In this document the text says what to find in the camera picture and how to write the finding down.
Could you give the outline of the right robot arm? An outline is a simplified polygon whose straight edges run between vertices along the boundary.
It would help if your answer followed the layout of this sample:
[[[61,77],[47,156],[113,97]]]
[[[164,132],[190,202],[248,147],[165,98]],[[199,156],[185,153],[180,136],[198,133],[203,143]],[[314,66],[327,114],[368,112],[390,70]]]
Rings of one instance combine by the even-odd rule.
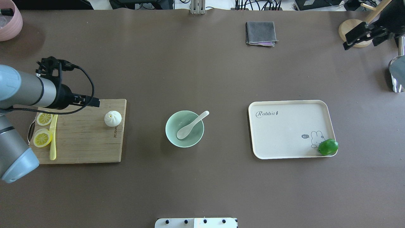
[[[403,0],[392,0],[381,11],[379,19],[373,23],[361,21],[345,34],[343,43],[349,50],[358,43],[372,40],[378,46],[386,40],[399,38],[405,33],[405,6]]]

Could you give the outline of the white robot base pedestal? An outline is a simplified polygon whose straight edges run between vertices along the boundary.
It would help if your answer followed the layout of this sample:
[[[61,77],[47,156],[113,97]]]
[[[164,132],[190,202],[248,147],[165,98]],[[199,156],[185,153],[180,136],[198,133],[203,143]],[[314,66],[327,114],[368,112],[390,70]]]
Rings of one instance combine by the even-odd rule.
[[[155,228],[237,228],[237,218],[160,218]]]

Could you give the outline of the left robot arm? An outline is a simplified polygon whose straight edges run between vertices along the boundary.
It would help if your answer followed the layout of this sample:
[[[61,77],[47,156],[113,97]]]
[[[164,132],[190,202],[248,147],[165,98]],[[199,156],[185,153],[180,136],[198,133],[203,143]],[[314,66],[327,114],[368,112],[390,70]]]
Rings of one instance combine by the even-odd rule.
[[[27,121],[18,121],[12,114],[18,111],[61,115],[79,112],[87,106],[99,107],[94,96],[95,86],[89,74],[80,66],[67,60],[53,57],[38,62],[34,74],[1,65],[1,118],[0,118],[0,163],[1,180],[13,183],[39,166],[39,159],[21,136],[21,126]],[[62,83],[63,72],[80,70],[91,85],[90,95],[73,93]]]

